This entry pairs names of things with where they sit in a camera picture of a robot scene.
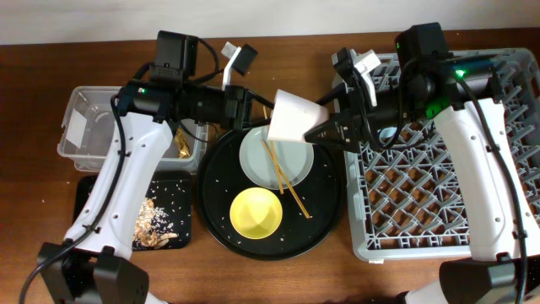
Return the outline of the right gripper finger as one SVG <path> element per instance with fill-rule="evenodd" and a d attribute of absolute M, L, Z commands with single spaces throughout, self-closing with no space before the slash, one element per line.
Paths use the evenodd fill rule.
<path fill-rule="evenodd" d="M 330 101 L 337 100 L 340 106 L 349 104 L 348 99 L 348 86 L 346 83 L 338 84 L 330 92 L 322 96 L 319 100 L 316 101 L 316 104 L 324 106 Z"/>
<path fill-rule="evenodd" d="M 305 141 L 348 152 L 359 151 L 358 121 L 349 111 L 331 114 L 329 119 L 307 131 Z"/>

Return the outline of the blue plastic cup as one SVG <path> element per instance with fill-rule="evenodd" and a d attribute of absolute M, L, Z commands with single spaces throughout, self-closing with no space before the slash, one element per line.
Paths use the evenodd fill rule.
<path fill-rule="evenodd" d="M 392 138 L 394 134 L 396 133 L 396 131 L 397 131 L 396 127 L 383 128 L 379 131 L 379 138 L 380 139 Z"/>

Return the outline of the pink plastic cup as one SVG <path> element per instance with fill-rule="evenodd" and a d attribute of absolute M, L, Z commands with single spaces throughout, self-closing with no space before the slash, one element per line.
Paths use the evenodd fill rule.
<path fill-rule="evenodd" d="M 267 140 L 306 143 L 305 134 L 328 119 L 329 111 L 326 107 L 278 90 Z"/>

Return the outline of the gold foil wrapper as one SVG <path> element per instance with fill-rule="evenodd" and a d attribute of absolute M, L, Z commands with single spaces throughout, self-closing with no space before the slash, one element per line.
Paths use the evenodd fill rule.
<path fill-rule="evenodd" d="M 178 149 L 178 158 L 187 159 L 191 156 L 191 151 L 186 137 L 181 128 L 176 129 L 175 137 L 173 139 L 175 147 Z"/>

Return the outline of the yellow bowl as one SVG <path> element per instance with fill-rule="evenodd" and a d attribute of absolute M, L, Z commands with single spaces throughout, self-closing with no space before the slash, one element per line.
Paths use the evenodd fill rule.
<path fill-rule="evenodd" d="M 283 207 L 277 195 L 270 190 L 251 187 L 233 199 L 229 219 L 241 236 L 261 240 L 271 236 L 280 227 Z"/>

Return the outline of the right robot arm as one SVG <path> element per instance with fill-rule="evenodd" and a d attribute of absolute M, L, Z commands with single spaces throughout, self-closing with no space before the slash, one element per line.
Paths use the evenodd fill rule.
<path fill-rule="evenodd" d="M 469 258 L 445 262 L 436 281 L 402 294 L 404 303 L 522 303 L 539 294 L 539 227 L 505 134 L 494 66 L 485 57 L 402 60 L 395 89 L 373 93 L 363 63 L 335 66 L 343 83 L 328 95 L 341 109 L 307 130 L 305 141 L 356 152 L 385 150 L 383 128 L 431 120 L 456 172 L 471 235 Z"/>

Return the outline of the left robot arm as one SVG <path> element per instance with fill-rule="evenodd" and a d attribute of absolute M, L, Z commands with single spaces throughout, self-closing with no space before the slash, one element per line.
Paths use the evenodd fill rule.
<path fill-rule="evenodd" d="M 250 119 L 253 101 L 270 100 L 237 85 L 221 88 L 133 79 L 111 97 L 111 145 L 96 183 L 60 245 L 46 242 L 32 272 L 55 303 L 157 303 L 149 275 L 131 263 L 132 235 L 145 193 L 174 125 L 189 118 L 229 130 L 265 125 Z"/>

